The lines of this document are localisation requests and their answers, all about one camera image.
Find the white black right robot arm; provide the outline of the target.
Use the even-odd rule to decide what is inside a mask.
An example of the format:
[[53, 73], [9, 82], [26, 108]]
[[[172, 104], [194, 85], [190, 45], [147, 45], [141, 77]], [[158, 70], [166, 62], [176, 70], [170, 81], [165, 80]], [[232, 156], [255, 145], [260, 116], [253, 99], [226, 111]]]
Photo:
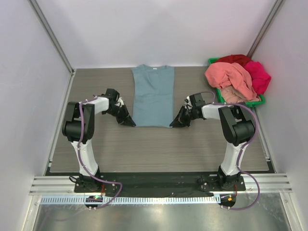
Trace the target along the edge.
[[196, 119], [220, 121], [227, 147], [215, 183], [225, 191], [234, 189], [243, 173], [241, 162], [247, 146], [258, 134], [255, 114], [244, 103], [206, 103], [200, 92], [184, 100], [184, 105], [169, 126], [189, 127]]

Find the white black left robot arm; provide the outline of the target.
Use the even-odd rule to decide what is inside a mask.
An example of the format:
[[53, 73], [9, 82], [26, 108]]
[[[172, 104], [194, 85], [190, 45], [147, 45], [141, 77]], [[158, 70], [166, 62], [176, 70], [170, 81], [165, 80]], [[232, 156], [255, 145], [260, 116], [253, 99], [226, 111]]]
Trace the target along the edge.
[[78, 178], [71, 177], [70, 179], [78, 190], [93, 193], [99, 191], [105, 184], [92, 148], [97, 114], [109, 114], [123, 126], [136, 126], [120, 93], [115, 89], [107, 89], [104, 94], [95, 95], [90, 100], [67, 104], [62, 134], [73, 146], [79, 164]]

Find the light blue t shirt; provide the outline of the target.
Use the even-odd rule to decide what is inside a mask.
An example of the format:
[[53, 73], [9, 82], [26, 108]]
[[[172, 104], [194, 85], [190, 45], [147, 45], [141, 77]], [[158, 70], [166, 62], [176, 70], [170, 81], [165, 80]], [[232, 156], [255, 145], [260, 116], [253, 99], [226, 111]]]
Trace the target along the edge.
[[133, 120], [138, 127], [169, 128], [173, 121], [175, 68], [139, 65], [134, 78]]

